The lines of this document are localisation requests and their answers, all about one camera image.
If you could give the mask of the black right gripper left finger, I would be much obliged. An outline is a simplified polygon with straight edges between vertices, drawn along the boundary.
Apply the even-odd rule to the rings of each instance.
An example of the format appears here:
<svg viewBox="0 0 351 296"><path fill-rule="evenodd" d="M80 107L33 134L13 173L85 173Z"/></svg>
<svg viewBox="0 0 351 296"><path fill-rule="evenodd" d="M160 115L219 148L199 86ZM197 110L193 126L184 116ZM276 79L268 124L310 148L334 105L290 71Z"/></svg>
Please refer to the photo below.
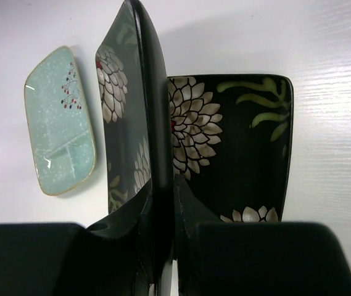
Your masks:
<svg viewBox="0 0 351 296"><path fill-rule="evenodd" d="M147 295L139 224L151 186L88 228L0 224L0 295Z"/></svg>

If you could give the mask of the black floral square plate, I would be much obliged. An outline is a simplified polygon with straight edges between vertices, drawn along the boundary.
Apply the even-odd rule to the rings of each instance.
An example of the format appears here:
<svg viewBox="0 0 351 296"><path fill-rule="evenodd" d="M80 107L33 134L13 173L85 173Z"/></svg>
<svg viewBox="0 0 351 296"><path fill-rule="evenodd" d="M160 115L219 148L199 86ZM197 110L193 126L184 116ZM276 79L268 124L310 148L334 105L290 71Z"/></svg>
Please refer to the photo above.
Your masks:
<svg viewBox="0 0 351 296"><path fill-rule="evenodd" d="M289 178L294 88L272 74L168 78L173 166L225 222L278 222Z"/></svg>

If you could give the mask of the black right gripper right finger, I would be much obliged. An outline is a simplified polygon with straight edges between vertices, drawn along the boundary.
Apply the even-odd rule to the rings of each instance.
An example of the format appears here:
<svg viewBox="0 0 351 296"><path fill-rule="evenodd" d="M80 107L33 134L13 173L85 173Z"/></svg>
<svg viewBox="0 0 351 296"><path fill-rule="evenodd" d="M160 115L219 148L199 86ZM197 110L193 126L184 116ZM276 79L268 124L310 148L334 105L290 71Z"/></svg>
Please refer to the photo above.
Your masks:
<svg viewBox="0 0 351 296"><path fill-rule="evenodd" d="M327 226L222 222L181 176L174 202L180 295L351 295L351 269Z"/></svg>

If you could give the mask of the light green speckled plate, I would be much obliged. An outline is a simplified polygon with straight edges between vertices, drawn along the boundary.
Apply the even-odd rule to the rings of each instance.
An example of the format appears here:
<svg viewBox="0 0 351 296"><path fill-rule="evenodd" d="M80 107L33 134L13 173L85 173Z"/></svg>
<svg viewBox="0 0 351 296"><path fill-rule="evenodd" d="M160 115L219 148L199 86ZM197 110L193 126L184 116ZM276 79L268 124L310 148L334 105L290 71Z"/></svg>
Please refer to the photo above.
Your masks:
<svg viewBox="0 0 351 296"><path fill-rule="evenodd" d="M28 134L39 187L57 196L85 181L96 145L75 58L68 46L46 56L23 88Z"/></svg>

